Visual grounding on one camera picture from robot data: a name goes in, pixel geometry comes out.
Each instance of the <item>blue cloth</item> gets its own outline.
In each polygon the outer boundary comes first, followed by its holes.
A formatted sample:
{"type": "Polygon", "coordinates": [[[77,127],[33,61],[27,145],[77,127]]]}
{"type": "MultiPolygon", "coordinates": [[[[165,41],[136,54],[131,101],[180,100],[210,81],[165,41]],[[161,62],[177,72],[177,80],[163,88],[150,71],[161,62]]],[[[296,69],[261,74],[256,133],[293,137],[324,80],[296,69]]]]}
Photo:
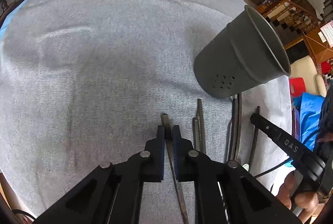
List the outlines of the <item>blue cloth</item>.
{"type": "MultiPolygon", "coordinates": [[[[320,117],[321,106],[324,97],[320,95],[312,95],[309,93],[302,93],[301,96],[294,98],[294,106],[299,110],[300,116],[300,142],[303,143],[305,139],[318,130],[318,123],[320,117]]],[[[305,143],[311,151],[314,148],[317,135],[313,135],[305,143]]],[[[290,162],[286,163],[287,167],[291,167],[290,162]]]]}
{"type": "Polygon", "coordinates": [[[0,41],[3,37],[3,35],[5,34],[5,31],[9,25],[10,20],[12,19],[12,17],[15,15],[15,13],[22,7],[22,5],[26,2],[27,0],[24,0],[21,4],[19,4],[18,7],[16,7],[12,12],[9,13],[9,15],[5,18],[5,20],[3,21],[2,26],[0,27],[0,41]]]}

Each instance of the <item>table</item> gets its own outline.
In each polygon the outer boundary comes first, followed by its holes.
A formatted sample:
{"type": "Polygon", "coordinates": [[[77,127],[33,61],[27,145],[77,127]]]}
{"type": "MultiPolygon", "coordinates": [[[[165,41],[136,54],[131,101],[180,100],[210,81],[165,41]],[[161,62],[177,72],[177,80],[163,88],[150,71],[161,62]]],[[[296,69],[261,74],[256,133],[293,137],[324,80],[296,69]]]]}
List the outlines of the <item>table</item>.
{"type": "MultiPolygon", "coordinates": [[[[41,214],[101,161],[116,164],[141,151],[155,137],[163,112],[193,140],[198,98],[207,155],[225,161],[231,101],[202,90],[193,62],[244,5],[242,0],[26,0],[1,39],[0,167],[32,212],[41,214]]],[[[257,105],[263,116],[291,131],[288,78],[248,90],[242,99],[239,156],[245,163],[254,131],[249,118],[257,105]]],[[[284,159],[259,133],[253,173],[284,159]]],[[[260,179],[267,188],[274,174],[260,179]]],[[[193,183],[182,186],[194,223],[193,183]]],[[[144,184],[140,218],[141,223],[182,222],[167,164],[162,183],[144,184]]]]}

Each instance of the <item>black cable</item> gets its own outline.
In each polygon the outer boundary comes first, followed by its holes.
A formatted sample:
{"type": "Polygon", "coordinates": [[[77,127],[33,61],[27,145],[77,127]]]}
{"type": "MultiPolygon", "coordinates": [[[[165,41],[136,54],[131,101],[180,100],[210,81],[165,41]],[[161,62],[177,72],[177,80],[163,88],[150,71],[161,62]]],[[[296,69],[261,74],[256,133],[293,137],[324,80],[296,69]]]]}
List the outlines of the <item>black cable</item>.
{"type": "Polygon", "coordinates": [[[34,218],[32,215],[30,215],[29,213],[25,212],[25,211],[22,211],[20,209],[13,209],[12,210],[12,213],[14,215],[17,215],[17,214],[22,214],[22,215],[25,215],[25,216],[28,216],[29,218],[31,218],[32,220],[36,220],[36,218],[34,218]]]}
{"type": "MultiPolygon", "coordinates": [[[[313,131],[309,136],[306,137],[306,139],[304,139],[304,141],[302,142],[302,144],[304,145],[305,143],[307,143],[307,141],[308,141],[310,138],[312,138],[314,135],[316,135],[316,134],[318,133],[318,131],[319,131],[319,129],[313,131]]],[[[279,167],[283,166],[284,164],[288,163],[290,160],[291,160],[291,158],[289,157],[288,159],[284,160],[282,163],[276,165],[275,167],[273,167],[273,168],[271,168],[271,169],[269,169],[269,170],[267,170],[267,171],[264,171],[264,172],[262,172],[262,173],[260,173],[260,174],[258,174],[258,175],[256,175],[256,176],[254,176],[254,178],[258,178],[258,177],[261,177],[261,176],[263,176],[263,175],[265,175],[265,174],[268,174],[268,173],[270,173],[271,171],[274,171],[274,170],[276,170],[277,168],[279,168],[279,167]]]]}

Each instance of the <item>beige chair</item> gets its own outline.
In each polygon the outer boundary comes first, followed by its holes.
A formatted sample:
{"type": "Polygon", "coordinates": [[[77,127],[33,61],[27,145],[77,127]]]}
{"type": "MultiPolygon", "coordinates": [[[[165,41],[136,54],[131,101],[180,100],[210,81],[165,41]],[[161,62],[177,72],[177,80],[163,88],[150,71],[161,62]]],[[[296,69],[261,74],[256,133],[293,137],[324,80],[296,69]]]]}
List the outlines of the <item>beige chair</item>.
{"type": "Polygon", "coordinates": [[[291,65],[289,78],[303,78],[307,93],[326,96],[323,77],[317,73],[316,66],[310,56],[299,59],[291,65]]]}

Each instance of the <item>clothes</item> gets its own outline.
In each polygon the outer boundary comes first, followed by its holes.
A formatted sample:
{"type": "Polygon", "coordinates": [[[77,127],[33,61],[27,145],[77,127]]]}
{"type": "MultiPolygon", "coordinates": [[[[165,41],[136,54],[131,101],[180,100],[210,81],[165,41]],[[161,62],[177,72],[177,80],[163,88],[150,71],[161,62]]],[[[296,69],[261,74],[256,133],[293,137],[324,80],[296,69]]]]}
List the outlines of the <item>clothes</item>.
{"type": "MultiPolygon", "coordinates": [[[[243,9],[242,0],[27,0],[0,46],[0,167],[24,203],[39,215],[101,161],[143,150],[163,112],[193,140],[197,98],[207,154],[225,161],[231,101],[202,90],[193,62],[243,9]]],[[[243,163],[257,105],[290,132],[288,78],[243,93],[243,163]]],[[[254,174],[285,158],[259,133],[254,174]]],[[[141,223],[182,223],[165,159],[164,181],[144,184],[141,223]]],[[[193,183],[182,185],[194,223],[193,183]]]]}

